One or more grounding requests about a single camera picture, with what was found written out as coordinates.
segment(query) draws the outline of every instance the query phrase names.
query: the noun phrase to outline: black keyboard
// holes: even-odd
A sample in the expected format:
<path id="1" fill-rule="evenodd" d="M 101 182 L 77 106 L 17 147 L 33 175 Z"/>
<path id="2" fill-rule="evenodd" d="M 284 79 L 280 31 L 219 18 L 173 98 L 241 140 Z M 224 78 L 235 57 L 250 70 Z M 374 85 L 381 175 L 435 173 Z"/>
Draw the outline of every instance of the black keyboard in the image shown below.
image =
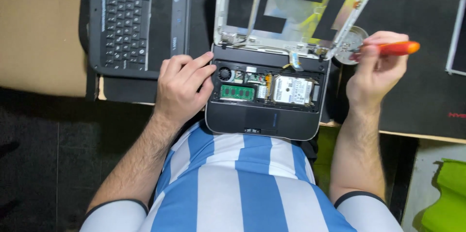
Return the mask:
<path id="1" fill-rule="evenodd" d="M 105 67 L 145 71 L 150 0 L 106 0 Z"/>

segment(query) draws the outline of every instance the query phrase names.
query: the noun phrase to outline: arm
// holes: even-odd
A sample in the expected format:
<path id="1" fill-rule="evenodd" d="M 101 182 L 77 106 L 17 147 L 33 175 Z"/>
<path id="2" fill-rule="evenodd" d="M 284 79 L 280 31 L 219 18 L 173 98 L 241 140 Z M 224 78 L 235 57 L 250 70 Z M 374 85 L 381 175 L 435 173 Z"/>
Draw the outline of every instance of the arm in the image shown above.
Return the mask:
<path id="1" fill-rule="evenodd" d="M 154 115 L 105 179 L 88 211 L 119 199 L 136 199 L 147 206 L 173 138 L 184 123 L 201 110 L 212 93 L 210 75 L 216 67 L 205 66 L 212 57 L 211 52 L 195 60 L 180 55 L 162 63 Z"/>
<path id="2" fill-rule="evenodd" d="M 353 59 L 358 70 L 346 93 L 348 116 L 338 135 L 330 174 L 330 200 L 348 192 L 364 191 L 385 198 L 385 180 L 379 152 L 378 125 L 383 97 L 406 71 L 407 56 L 380 56 L 378 44 L 407 41 L 406 35 L 377 32 L 364 41 L 363 52 Z"/>

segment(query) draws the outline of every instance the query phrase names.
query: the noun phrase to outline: hand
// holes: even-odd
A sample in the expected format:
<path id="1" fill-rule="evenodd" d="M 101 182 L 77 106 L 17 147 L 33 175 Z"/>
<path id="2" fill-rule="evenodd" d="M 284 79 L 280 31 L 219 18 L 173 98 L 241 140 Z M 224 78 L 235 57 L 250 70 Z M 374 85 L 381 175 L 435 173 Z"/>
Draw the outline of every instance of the hand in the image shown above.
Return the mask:
<path id="1" fill-rule="evenodd" d="M 181 128 L 204 107 L 213 91 L 211 75 L 216 66 L 205 66 L 212 58 L 213 53 L 207 52 L 194 60 L 177 55 L 162 62 L 154 117 Z"/>
<path id="2" fill-rule="evenodd" d="M 364 40 L 364 47 L 353 59 L 358 69 L 346 86 L 349 107 L 353 111 L 380 109 L 383 97 L 406 72 L 408 56 L 380 56 L 377 45 L 408 41 L 404 34 L 379 31 Z"/>

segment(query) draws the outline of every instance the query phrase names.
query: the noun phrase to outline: striped shirt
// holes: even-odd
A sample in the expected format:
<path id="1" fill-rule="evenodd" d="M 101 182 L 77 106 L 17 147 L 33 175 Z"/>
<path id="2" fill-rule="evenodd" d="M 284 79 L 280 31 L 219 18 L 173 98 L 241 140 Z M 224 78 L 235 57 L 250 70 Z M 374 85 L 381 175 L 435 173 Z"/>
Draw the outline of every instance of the striped shirt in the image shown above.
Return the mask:
<path id="1" fill-rule="evenodd" d="M 377 196 L 352 192 L 334 206 L 315 183 L 290 140 L 196 123 L 170 149 L 149 212 L 135 200 L 102 204 L 81 231 L 402 231 Z"/>

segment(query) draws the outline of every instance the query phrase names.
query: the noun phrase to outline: screwdriver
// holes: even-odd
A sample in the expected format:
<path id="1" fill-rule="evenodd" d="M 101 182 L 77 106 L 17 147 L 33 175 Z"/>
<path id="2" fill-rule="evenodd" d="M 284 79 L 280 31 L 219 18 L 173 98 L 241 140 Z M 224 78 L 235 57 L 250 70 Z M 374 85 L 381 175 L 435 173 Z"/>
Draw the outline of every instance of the screwdriver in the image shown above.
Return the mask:
<path id="1" fill-rule="evenodd" d="M 418 42 L 414 41 L 404 41 L 404 42 L 397 42 L 393 44 L 381 44 L 379 45 L 380 54 L 381 55 L 395 55 L 395 56 L 402 56 L 413 54 L 419 50 L 421 45 Z M 362 46 L 348 50 L 348 52 L 353 53 L 360 53 Z"/>

